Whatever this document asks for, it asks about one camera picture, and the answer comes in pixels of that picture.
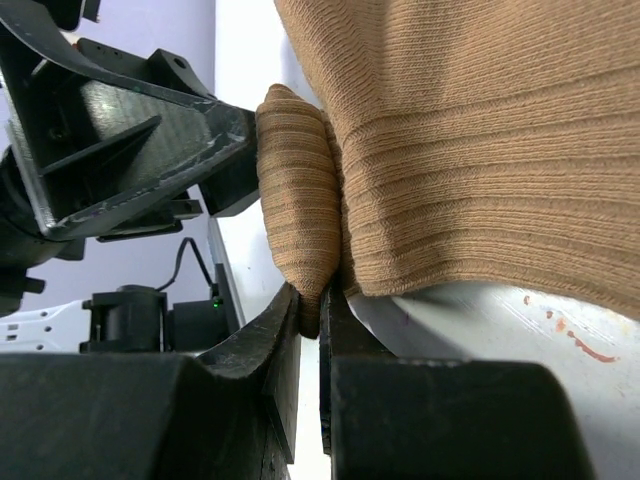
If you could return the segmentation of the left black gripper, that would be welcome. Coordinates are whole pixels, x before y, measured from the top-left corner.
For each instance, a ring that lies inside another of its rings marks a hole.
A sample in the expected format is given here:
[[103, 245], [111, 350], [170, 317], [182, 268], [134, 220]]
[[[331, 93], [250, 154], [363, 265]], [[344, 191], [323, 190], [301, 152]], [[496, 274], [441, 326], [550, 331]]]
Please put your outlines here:
[[9, 146], [1, 160], [1, 295], [40, 293], [29, 270], [78, 261], [87, 239], [181, 230], [202, 213], [232, 216], [257, 196], [251, 111], [208, 92], [189, 63], [87, 39], [68, 41], [80, 2], [1, 5], [1, 86]]

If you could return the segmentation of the brown sock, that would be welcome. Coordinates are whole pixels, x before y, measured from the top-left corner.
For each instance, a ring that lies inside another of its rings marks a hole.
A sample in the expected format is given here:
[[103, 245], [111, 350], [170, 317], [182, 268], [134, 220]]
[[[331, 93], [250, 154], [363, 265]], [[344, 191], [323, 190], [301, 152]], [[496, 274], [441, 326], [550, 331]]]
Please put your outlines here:
[[273, 260], [346, 293], [517, 285], [639, 315], [635, 1], [280, 1], [316, 104], [256, 113]]

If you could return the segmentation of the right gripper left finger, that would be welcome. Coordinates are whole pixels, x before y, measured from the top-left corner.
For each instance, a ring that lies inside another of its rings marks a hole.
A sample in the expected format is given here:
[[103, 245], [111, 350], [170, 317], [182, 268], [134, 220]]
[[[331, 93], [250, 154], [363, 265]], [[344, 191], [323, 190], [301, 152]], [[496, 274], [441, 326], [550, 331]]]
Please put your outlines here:
[[295, 451], [299, 296], [290, 285], [199, 356], [1, 358], [5, 479], [285, 479]]

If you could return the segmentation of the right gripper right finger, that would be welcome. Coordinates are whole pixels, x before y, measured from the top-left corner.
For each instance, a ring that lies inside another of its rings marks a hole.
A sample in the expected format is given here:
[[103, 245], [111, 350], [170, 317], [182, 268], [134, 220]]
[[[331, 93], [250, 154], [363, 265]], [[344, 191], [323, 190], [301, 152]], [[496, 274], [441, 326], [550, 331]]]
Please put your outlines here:
[[525, 362], [403, 359], [325, 290], [320, 419], [335, 479], [591, 479], [569, 400]]

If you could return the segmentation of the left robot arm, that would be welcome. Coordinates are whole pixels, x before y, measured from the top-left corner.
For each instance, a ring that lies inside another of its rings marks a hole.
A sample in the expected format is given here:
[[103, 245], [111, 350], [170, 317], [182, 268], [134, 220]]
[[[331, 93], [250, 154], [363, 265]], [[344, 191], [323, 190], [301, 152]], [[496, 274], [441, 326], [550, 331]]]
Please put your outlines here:
[[1, 349], [91, 347], [138, 300], [202, 306], [222, 289], [211, 217], [257, 197], [252, 112], [218, 100], [189, 62], [86, 38], [87, 1], [1, 5]]

